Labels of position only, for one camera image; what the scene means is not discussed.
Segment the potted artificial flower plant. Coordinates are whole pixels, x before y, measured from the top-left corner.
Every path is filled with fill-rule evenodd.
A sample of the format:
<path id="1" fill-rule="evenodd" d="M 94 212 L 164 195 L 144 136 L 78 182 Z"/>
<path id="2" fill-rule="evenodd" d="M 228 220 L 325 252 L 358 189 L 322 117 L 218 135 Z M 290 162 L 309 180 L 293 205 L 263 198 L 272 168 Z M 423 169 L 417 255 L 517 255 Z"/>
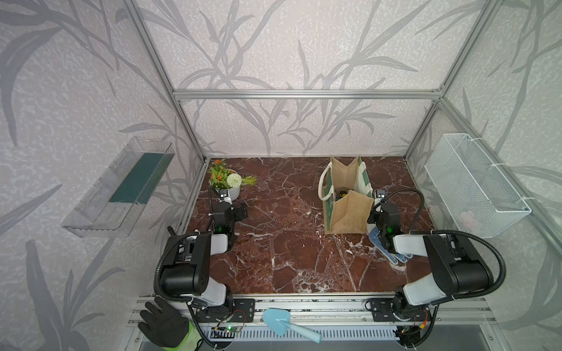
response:
<path id="1" fill-rule="evenodd" d="M 225 159 L 216 159 L 211 162 L 208 169 L 210 175 L 209 186 L 215 190 L 229 190 L 232 201 L 237 200 L 241 188 L 256 184 L 255 175 L 242 176 L 228 167 Z"/>

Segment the light blue garden trowel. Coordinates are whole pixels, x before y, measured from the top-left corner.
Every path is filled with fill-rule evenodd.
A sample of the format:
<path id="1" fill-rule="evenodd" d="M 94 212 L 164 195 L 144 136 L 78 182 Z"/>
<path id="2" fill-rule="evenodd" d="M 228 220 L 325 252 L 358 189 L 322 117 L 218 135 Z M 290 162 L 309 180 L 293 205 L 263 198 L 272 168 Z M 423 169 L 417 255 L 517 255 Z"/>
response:
<path id="1" fill-rule="evenodd" d="M 311 329 L 298 326 L 291 322 L 291 314 L 284 309 L 267 309 L 263 313 L 263 321 L 276 335 L 284 336 L 287 331 L 293 331 L 305 339 L 317 344 L 321 343 L 322 335 Z"/>

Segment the blue dotted work glove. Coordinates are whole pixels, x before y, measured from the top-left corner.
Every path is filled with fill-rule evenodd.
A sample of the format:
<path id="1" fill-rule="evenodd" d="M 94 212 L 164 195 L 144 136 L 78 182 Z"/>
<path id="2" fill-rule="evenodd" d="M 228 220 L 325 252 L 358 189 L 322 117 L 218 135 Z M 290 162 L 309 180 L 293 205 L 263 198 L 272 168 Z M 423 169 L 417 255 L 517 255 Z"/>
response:
<path id="1" fill-rule="evenodd" d="M 370 242 L 393 266 L 398 266 L 400 263 L 407 263 L 413 258 L 412 254 L 393 254 L 385 249 L 379 238 L 379 229 L 376 225 L 368 224 L 367 231 Z"/>

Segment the black green rubber glove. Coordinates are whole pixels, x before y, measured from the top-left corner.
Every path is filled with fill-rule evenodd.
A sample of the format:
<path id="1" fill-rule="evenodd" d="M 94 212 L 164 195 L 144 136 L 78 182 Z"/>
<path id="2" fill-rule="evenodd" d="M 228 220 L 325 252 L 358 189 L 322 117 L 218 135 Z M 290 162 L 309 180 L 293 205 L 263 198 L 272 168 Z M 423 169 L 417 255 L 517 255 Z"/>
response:
<path id="1" fill-rule="evenodd" d="M 203 339 L 194 324 L 166 300 L 156 297 L 144 306 L 138 327 L 152 344 L 171 351 L 200 350 Z"/>

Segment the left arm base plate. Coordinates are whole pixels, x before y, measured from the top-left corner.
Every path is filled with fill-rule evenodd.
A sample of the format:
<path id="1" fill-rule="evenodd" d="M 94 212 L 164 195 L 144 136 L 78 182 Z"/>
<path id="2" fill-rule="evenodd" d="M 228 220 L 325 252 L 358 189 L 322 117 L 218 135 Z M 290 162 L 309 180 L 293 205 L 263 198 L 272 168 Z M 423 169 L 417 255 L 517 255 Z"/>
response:
<path id="1" fill-rule="evenodd" d="M 207 307 L 196 312 L 199 323 L 251 323 L 256 312 L 256 300 L 253 298 L 234 298 L 219 307 Z"/>

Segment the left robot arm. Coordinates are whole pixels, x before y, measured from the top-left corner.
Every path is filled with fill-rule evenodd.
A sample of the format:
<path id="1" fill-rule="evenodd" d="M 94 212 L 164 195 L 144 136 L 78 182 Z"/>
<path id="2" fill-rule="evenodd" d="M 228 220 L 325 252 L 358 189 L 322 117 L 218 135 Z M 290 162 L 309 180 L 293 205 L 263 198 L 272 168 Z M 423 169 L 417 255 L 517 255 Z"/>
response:
<path id="1" fill-rule="evenodd" d="M 220 202 L 210 206 L 206 232 L 179 235 L 171 227 L 154 277 L 155 294 L 168 301 L 188 302 L 199 309 L 231 311 L 234 300 L 228 285 L 211 277 L 211 257 L 232 250 L 235 224 L 248 217 L 247 204 Z"/>

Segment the green Christmas tote bag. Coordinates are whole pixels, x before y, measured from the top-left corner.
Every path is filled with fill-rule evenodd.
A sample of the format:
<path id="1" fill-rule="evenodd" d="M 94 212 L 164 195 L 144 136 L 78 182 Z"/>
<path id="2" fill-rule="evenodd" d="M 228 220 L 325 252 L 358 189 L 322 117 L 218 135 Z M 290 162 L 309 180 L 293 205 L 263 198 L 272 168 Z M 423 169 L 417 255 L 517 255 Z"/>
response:
<path id="1" fill-rule="evenodd" d="M 352 190 L 343 199 L 337 193 Z M 324 230 L 327 234 L 363 234 L 373 207 L 373 188 L 365 162 L 360 156 L 345 165 L 332 157 L 324 168 L 319 184 L 318 198 L 323 203 Z"/>

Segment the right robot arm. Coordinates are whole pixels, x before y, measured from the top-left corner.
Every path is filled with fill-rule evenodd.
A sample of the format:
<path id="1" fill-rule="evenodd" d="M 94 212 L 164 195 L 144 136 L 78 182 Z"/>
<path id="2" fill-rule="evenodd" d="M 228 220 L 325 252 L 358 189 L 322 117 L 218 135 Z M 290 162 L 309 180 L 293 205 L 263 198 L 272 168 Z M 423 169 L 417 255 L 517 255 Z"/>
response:
<path id="1" fill-rule="evenodd" d="M 503 285 L 507 268 L 501 253 L 476 235 L 458 230 L 404 233 L 400 211 L 393 203 L 378 203 L 367 220 L 369 238 L 391 263 L 425 257 L 430 273 L 399 288 L 395 306 L 401 309 L 477 298 Z"/>

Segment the clear plastic wall shelf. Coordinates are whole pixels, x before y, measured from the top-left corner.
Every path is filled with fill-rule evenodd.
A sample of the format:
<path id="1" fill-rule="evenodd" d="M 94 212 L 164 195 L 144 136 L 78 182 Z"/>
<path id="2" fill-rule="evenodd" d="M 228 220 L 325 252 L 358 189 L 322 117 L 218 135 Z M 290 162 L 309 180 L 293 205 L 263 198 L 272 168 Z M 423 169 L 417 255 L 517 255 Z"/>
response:
<path id="1" fill-rule="evenodd" d="M 80 238 L 126 238 L 175 156 L 173 143 L 132 137 L 61 226 Z"/>

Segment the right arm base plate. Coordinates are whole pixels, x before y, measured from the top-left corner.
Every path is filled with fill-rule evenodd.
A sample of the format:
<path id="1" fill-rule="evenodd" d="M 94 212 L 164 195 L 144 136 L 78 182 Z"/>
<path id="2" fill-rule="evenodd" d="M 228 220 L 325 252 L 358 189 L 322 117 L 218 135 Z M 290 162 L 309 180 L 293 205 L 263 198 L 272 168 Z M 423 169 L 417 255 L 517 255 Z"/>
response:
<path id="1" fill-rule="evenodd" d="M 371 314 L 374 322 L 393 323 L 424 323 L 430 316 L 426 306 L 405 307 L 399 310 L 394 307 L 390 298 L 370 298 L 364 303 L 364 308 Z"/>

